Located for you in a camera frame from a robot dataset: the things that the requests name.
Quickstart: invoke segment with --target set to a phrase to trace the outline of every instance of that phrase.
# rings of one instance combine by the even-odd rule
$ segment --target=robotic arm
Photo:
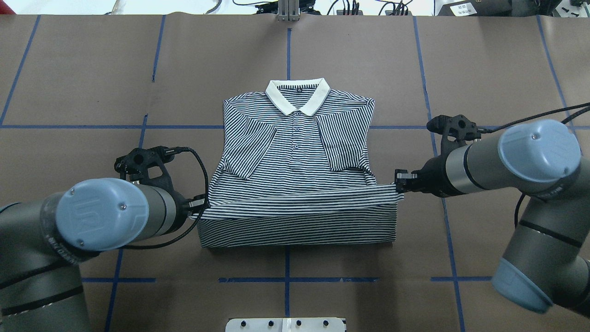
[[[44,200],[0,208],[0,308],[6,332],[90,332],[78,264],[174,232],[206,204],[205,196],[190,201],[172,187],[163,164],[184,151],[194,152],[134,149],[115,162],[121,179],[87,180]],[[162,175],[150,178],[152,167]],[[124,180],[127,175],[133,183]]]
[[[515,187],[531,196],[492,284],[528,310],[557,304],[590,318],[590,262],[578,256],[590,231],[590,161],[567,127],[541,120],[481,141],[461,115],[427,128],[442,134],[441,155],[410,174],[396,170],[400,189],[449,197]]]

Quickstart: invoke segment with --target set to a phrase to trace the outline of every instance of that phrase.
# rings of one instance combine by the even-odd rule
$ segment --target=shirt sleeve
[[[362,108],[316,118],[330,170],[360,168],[372,174],[366,137],[374,109],[375,101],[369,99]]]
[[[224,101],[223,171],[249,179],[270,147],[277,129],[240,113]]]

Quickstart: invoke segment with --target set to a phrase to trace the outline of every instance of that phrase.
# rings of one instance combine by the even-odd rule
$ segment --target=white collar
[[[296,108],[293,106],[278,90],[279,86],[282,85],[289,85],[289,86],[304,86],[310,84],[317,84],[316,91],[313,93],[312,97],[307,101],[305,105],[301,108]],[[266,88],[266,95],[270,99],[270,101],[278,108],[283,114],[289,115],[297,110],[300,110],[303,114],[312,116],[314,115],[317,110],[321,107],[324,100],[328,96],[330,92],[330,86],[326,83],[325,79],[315,79],[315,80],[298,80],[298,81],[270,81],[268,87]]]

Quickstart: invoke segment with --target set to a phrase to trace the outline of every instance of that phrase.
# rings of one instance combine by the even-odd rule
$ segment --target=striped polo shirt
[[[225,100],[224,151],[199,222],[201,245],[394,240],[402,194],[376,185],[369,166],[374,108],[373,99],[324,79],[273,80],[265,92]]]

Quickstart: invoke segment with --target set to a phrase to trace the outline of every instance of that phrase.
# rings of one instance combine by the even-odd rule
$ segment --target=cable
[[[217,10],[217,8],[219,8],[219,6],[220,6],[220,5],[221,5],[221,0],[217,0],[217,4],[216,4],[216,5],[215,5],[213,8],[209,9],[209,10],[208,10],[208,11],[205,13],[205,15],[207,15],[207,14],[211,14],[212,12],[216,11],[216,10]]]
[[[590,105],[590,103],[576,105],[576,106],[571,106],[571,107],[563,108],[563,109],[552,110],[552,111],[541,113],[541,115],[530,117],[530,118],[533,118],[534,119],[534,118],[538,118],[538,117],[543,116],[543,115],[553,114],[553,113],[557,113],[557,112],[564,112],[564,111],[569,110],[569,109],[580,108],[580,107],[584,107],[586,105]],[[589,110],[590,110],[590,107],[587,106],[586,108],[583,108],[583,109],[575,112],[574,114],[568,116],[561,123],[566,124],[566,123],[570,122],[571,120],[577,118],[578,116],[586,113]],[[502,129],[500,127],[498,127],[498,128],[494,129],[494,131],[498,131],[498,130]],[[525,196],[526,196],[525,194],[520,195],[520,198],[518,199],[518,203],[516,203],[516,208],[514,209],[514,228],[518,227],[519,210],[520,210],[520,206],[522,205],[522,201],[525,199]]]
[[[584,104],[570,106],[570,107],[566,107],[566,108],[554,109],[554,110],[550,110],[548,112],[544,112],[544,113],[540,113],[540,114],[537,114],[537,115],[529,116],[529,117],[524,118],[524,119],[516,120],[516,121],[510,122],[510,123],[507,123],[505,125],[496,127],[494,129],[478,128],[477,131],[480,132],[480,133],[482,133],[482,134],[491,134],[493,132],[497,132],[499,130],[502,130],[504,128],[508,128],[510,126],[516,125],[516,124],[521,123],[521,122],[529,121],[529,120],[532,120],[532,119],[540,118],[542,116],[551,115],[551,114],[554,114],[554,113],[565,112],[567,110],[572,110],[572,109],[582,108],[582,107],[587,107],[587,106],[590,106],[590,103],[584,103]],[[578,115],[587,112],[587,110],[584,111],[584,112],[582,112],[582,111],[583,110],[580,110],[579,112],[574,113],[573,115],[571,115],[570,117],[568,117],[567,119],[565,119],[564,121],[566,121],[566,120],[568,120],[568,121],[566,121],[564,123],[567,123],[567,122],[571,121],[573,118],[577,117]]]
[[[332,5],[330,6],[330,9],[328,9],[328,12],[326,13],[326,15],[330,15],[330,11],[332,11],[332,8],[334,8],[334,5],[336,5],[336,3],[340,1],[340,0],[335,0],[334,2],[332,2]]]
[[[385,5],[383,5],[383,7],[381,7],[381,10],[379,11],[379,14],[377,14],[377,16],[380,16],[381,15],[381,12],[383,11],[383,9],[385,9],[385,6],[387,6],[389,4],[392,4],[394,6],[394,10],[395,10],[395,2],[391,2],[391,1],[380,1],[380,0],[377,0],[377,1],[384,2],[385,3]]]
[[[169,245],[175,243],[176,241],[180,240],[181,238],[185,237],[188,233],[190,233],[191,230],[193,230],[195,228],[196,224],[201,219],[201,216],[203,215],[203,212],[205,211],[205,208],[207,207],[207,205],[209,203],[209,176],[207,175],[207,170],[205,169],[205,165],[203,164],[203,161],[201,160],[201,158],[199,157],[199,155],[196,153],[195,150],[193,150],[191,148],[180,148],[180,150],[182,152],[192,153],[192,155],[195,156],[196,160],[199,162],[199,165],[201,166],[201,170],[203,171],[203,176],[205,177],[205,201],[203,202],[203,208],[201,209],[201,211],[199,211],[199,214],[195,218],[195,221],[193,222],[193,224],[186,231],[184,231],[184,233],[180,234],[179,236],[175,237],[174,239],[172,239],[168,242],[160,243],[158,245],[149,245],[149,246],[127,245],[127,246],[123,246],[122,248],[134,249],[134,250],[145,250],[145,249],[158,249],[158,248],[162,248],[165,246],[169,246]]]
[[[571,120],[574,120],[574,119],[575,119],[575,118],[577,118],[578,116],[580,116],[580,115],[582,115],[582,114],[586,113],[586,112],[587,112],[587,111],[589,111],[589,110],[590,110],[590,107],[587,107],[587,108],[581,109],[581,110],[579,110],[579,111],[575,112],[574,114],[572,114],[572,115],[568,116],[567,118],[565,118],[565,119],[564,119],[564,120],[563,120],[561,123],[563,123],[563,124],[566,124],[566,123],[570,122]]]
[[[258,1],[258,2],[253,2],[251,4],[236,4],[235,0],[231,0],[234,5],[238,5],[238,6],[251,6],[251,5],[258,5],[258,4],[270,4],[270,1]]]
[[[522,205],[522,201],[525,200],[525,194],[520,195],[518,199],[518,203],[516,203],[516,209],[514,210],[514,228],[518,227],[518,214],[520,210],[520,206]]]

